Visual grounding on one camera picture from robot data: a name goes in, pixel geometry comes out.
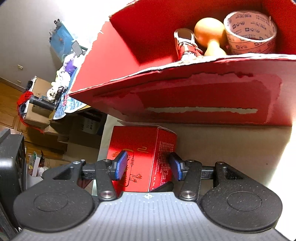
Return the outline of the blue patterned cloth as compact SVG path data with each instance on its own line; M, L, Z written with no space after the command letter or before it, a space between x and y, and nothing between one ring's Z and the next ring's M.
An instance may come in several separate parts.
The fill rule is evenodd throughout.
M87 104L78 101L69 95L69 91L74 83L77 70L78 68L74 70L67 90L61 95L61 99L59 105L56 108L53 120L62 119L66 116L66 114L74 113L87 106Z

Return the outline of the small red gift box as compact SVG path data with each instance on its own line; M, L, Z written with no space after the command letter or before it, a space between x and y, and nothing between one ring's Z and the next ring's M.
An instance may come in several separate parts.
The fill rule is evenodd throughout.
M159 126L115 126L107 158L128 153L121 180L113 181L116 193L149 192L172 180L167 156L176 150L177 135Z

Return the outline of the black cylinder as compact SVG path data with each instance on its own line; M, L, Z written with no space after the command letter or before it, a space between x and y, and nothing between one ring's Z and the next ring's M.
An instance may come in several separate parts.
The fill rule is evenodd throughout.
M55 105L44 100L44 99L41 99L37 96L34 96L32 95L30 97L30 100L29 102L35 106L38 106L40 108L43 108L43 109L46 109L46 110L49 110L49 111L53 111L55 109Z

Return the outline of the large red cardboard box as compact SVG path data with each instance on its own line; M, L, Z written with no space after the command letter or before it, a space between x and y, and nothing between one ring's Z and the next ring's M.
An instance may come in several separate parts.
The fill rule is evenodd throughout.
M274 21L274 54L178 61L175 30L242 10ZM102 26L70 96L124 121L291 126L295 1L133 1Z

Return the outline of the printed packing tape roll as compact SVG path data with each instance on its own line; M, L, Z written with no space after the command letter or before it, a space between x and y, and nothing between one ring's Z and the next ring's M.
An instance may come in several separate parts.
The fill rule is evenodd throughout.
M232 54L275 52L277 27L270 16L258 11L234 11L223 23Z

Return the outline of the blue picture board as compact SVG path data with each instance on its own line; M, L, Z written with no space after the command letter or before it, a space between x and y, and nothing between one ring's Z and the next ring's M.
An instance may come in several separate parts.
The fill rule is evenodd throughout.
M73 52L72 44L74 42L74 38L71 36L60 19L56 19L54 24L55 29L50 30L49 32L49 42L57 57L61 62L64 62L65 57Z

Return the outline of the brown wooden gourd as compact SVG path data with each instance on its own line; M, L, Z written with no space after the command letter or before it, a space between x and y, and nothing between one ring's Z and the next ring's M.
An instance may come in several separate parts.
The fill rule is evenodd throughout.
M204 56L225 56L223 47L227 43L224 24L215 18L203 18L194 28L197 43L206 48Z

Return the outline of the brown cardboard box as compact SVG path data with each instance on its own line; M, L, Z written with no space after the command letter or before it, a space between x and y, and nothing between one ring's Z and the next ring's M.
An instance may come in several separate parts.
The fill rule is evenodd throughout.
M28 84L29 91L33 95L25 102L23 121L36 128L45 129L50 125L54 111L53 104L47 98L47 92L52 88L52 85L47 80L36 76Z

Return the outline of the red cloth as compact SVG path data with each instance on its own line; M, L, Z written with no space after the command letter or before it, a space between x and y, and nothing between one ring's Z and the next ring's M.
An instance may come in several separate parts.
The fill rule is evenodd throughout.
M31 124L27 124L27 123L25 123L25 121L24 121L24 119L23 119L23 116L22 116L22 114L21 114L21 105L22 104L24 104L25 102L27 102L29 99L30 99L30 97L33 95L33 93L31 92L31 91L29 91L29 90L26 90L20 97L19 97L19 99L17 100L17 102L16 102L16 105L17 105L17 111L18 111L18 116L19 116L19 118L20 118L20 122L23 124L23 125L25 125L25 126L27 126L27 127L29 127L29 128L33 128L33 129L35 129L35 130L38 130L40 133L44 133L44 131L43 130L41 130L40 128L38 128L38 127L36 127L36 126L33 126L33 125L31 125Z

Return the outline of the black device at left edge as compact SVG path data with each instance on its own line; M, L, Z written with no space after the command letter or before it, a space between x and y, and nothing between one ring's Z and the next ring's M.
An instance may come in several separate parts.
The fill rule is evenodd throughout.
M23 135L1 131L1 229L10 239L19 224L13 211L16 197L26 188L26 154Z

